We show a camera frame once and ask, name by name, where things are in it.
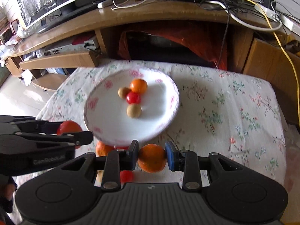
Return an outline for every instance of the screw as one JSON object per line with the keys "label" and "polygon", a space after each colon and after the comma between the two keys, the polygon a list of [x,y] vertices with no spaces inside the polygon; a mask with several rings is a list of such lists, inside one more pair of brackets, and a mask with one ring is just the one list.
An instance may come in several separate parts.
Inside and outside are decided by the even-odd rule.
{"label": "screw", "polygon": [[185,187],[189,190],[196,190],[200,187],[200,184],[197,182],[187,182]]}
{"label": "screw", "polygon": [[108,190],[115,189],[116,187],[118,187],[118,184],[116,182],[106,182],[103,185],[103,188],[108,189]]}

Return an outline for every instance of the orange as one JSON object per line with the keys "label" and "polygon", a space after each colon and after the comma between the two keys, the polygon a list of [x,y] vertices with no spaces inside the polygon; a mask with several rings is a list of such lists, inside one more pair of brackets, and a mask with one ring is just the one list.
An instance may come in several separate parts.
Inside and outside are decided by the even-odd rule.
{"label": "orange", "polygon": [[143,171],[157,173],[163,170],[167,163],[166,152],[159,145],[148,144],[139,150],[137,161]]}
{"label": "orange", "polygon": [[115,148],[110,145],[104,144],[102,141],[98,141],[96,145],[96,154],[97,156],[107,156],[110,151],[113,151]]}
{"label": "orange", "polygon": [[134,79],[130,83],[130,89],[134,93],[144,94],[148,88],[147,82],[143,79]]}

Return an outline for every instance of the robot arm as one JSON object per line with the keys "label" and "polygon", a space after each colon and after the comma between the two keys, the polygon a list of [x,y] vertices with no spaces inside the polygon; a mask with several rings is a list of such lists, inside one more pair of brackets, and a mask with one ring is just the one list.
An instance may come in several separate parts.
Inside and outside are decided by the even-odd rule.
{"label": "robot arm", "polygon": [[[121,187],[120,171],[136,166],[134,140],[126,151],[85,153],[23,184],[16,193],[23,224],[281,224],[288,196],[276,181],[218,153],[199,157],[172,142],[165,150],[169,169],[184,172],[182,188]],[[101,187],[94,186],[97,170],[104,170]],[[207,171],[210,186],[202,187],[200,170]]]}
{"label": "robot arm", "polygon": [[12,193],[17,188],[12,176],[57,167],[74,159],[76,146],[93,141],[89,131],[51,135],[61,123],[0,115],[0,221],[12,224],[6,214],[12,212]]}

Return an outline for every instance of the red tomato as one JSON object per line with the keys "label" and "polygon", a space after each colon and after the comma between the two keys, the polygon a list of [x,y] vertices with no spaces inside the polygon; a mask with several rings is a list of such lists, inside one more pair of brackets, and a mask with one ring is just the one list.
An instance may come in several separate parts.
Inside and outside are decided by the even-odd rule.
{"label": "red tomato", "polygon": [[143,79],[134,79],[130,83],[130,89],[132,92],[144,94],[148,88],[147,82]]}
{"label": "red tomato", "polygon": [[121,171],[120,172],[121,183],[129,183],[133,181],[133,171]]}
{"label": "red tomato", "polygon": [[76,132],[82,132],[82,128],[80,125],[72,120],[68,120],[63,122],[57,129],[56,134],[62,135],[63,133],[76,133]]}
{"label": "red tomato", "polygon": [[126,96],[126,100],[128,104],[132,104],[132,103],[136,103],[136,104],[140,104],[141,103],[141,97],[138,93],[134,93],[134,92],[129,92]]}

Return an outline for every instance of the bed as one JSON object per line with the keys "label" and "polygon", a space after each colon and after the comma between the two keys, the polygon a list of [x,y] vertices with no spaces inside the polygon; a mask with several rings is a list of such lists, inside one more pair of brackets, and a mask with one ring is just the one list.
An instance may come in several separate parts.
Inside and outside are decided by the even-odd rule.
{"label": "bed", "polygon": [[[131,69],[132,74],[138,76],[139,67],[156,68],[169,75],[181,98],[174,121],[149,143],[164,145],[167,140],[172,140],[179,149],[195,151],[199,156],[221,153],[284,184],[289,192],[299,194],[295,191],[295,184],[300,183],[295,178],[297,169],[291,168],[300,163],[299,150],[275,93],[265,80],[199,66],[103,59],[98,68],[77,68],[52,95],[37,119],[74,120],[86,130],[83,107],[94,86],[123,69]],[[94,152],[96,143],[94,139],[92,144],[76,150],[76,156]],[[135,182],[181,183],[183,178],[182,172],[170,172],[167,166],[155,174],[142,172],[139,168],[134,172]],[[19,176],[16,182],[20,186],[40,173]],[[203,185],[209,185],[206,172],[201,176]],[[292,206],[292,209],[299,213],[298,207]],[[20,217],[14,215],[17,222]],[[290,214],[286,219],[288,222],[300,221],[300,218],[292,221]]]}

